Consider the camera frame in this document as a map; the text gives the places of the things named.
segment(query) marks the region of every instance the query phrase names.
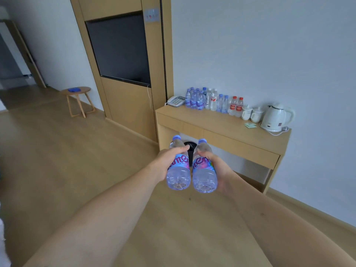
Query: round wooden stool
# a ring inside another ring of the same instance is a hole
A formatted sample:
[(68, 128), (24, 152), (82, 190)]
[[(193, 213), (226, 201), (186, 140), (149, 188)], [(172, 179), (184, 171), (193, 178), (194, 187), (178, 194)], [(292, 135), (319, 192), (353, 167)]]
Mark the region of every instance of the round wooden stool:
[[(78, 101), (80, 110), (82, 111), (83, 117), (86, 118), (86, 116), (85, 116), (86, 114), (95, 112), (95, 107), (94, 107), (93, 103), (91, 102), (91, 100), (90, 100), (90, 98), (89, 98), (89, 96), (88, 96), (88, 94), (87, 94), (87, 92), (89, 92), (89, 91), (91, 90), (91, 88), (90, 88), (90, 87), (83, 87), (83, 86), (78, 87), (78, 88), (80, 89), (79, 92), (74, 92), (74, 93), (72, 93), (72, 92), (69, 92), (68, 89), (65, 89), (65, 90), (61, 90), (61, 91), (60, 91), (60, 94), (67, 96), (68, 107), (69, 107), (69, 113), (70, 113), (70, 116), (72, 116), (72, 117), (75, 117), (75, 116), (80, 115), (80, 113), (79, 113), (79, 114), (76, 114), (76, 115), (73, 115), (73, 114), (72, 114), (72, 110), (71, 110), (71, 108), (70, 108), (69, 96), (70, 96), (70, 95), (75, 95), (75, 97), (77, 98), (77, 101)], [(86, 96), (87, 99), (89, 100), (89, 103), (90, 103), (91, 106), (93, 107), (93, 110), (92, 110), (92, 111), (90, 111), (90, 112), (84, 112), (84, 110), (83, 110), (83, 108), (82, 108), (82, 104), (81, 104), (80, 99), (79, 99), (79, 95), (80, 95), (80, 94), (85, 94), (85, 96)]]

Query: telephone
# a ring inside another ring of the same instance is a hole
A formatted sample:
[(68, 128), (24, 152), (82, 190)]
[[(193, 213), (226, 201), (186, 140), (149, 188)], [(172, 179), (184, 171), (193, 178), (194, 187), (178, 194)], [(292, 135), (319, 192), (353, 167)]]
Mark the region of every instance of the telephone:
[(173, 107), (179, 107), (185, 102), (185, 97), (183, 96), (172, 96), (168, 99), (167, 104)]

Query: person's left hand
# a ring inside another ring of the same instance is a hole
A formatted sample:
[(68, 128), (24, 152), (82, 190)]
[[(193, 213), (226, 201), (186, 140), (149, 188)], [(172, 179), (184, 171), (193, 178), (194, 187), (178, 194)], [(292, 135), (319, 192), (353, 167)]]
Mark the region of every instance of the person's left hand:
[(150, 163), (150, 166), (157, 172), (158, 181), (163, 181), (166, 178), (167, 170), (172, 164), (177, 154), (189, 150), (189, 145), (184, 147), (176, 147), (171, 149), (163, 149), (159, 152), (157, 158)]

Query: forearm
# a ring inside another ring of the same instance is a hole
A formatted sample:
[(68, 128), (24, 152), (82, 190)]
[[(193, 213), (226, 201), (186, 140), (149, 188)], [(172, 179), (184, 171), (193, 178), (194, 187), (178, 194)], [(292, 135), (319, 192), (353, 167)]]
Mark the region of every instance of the forearm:
[(265, 255), (276, 266), (356, 266), (355, 261), (305, 220), (232, 174), (224, 192)]
[(155, 170), (149, 165), (92, 199), (25, 266), (110, 266), (158, 182)]

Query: kettle handle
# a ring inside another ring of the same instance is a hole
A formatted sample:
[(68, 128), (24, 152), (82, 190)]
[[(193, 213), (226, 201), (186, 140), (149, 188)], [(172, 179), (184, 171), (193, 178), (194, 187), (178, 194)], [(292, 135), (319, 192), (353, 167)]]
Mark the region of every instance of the kettle handle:
[(284, 110), (291, 114), (289, 121), (283, 124), (283, 126), (288, 126), (294, 120), (294, 117), (296, 116), (296, 112), (291, 108), (285, 108)]

